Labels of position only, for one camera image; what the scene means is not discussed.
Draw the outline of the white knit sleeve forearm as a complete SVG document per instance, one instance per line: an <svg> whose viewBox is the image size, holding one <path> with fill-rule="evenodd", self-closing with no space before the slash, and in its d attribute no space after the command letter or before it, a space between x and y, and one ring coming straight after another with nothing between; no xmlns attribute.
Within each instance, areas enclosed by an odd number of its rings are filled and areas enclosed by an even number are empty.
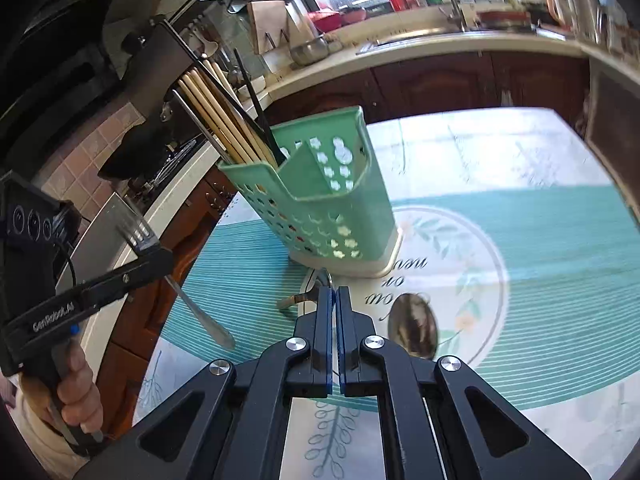
<svg viewBox="0 0 640 480"><path fill-rule="evenodd" d="M76 454L51 424L47 393L37 393L32 398L18 387L10 415L32 454L52 479L73 479L88 463L88 457Z"/></svg>

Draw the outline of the person left hand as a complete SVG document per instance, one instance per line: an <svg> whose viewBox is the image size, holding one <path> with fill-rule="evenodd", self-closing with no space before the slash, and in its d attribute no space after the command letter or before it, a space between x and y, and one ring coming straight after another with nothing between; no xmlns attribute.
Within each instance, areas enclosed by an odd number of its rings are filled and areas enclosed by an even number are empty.
<svg viewBox="0 0 640 480"><path fill-rule="evenodd" d="M93 371L84 350L71 340L65 350L68 374L58 385L58 398L64 403L61 416L67 425L80 427L85 434L100 431L103 405L99 389L93 382ZM38 378L21 374L20 385L27 404L38 418L54 426L50 411L51 396Z"/></svg>

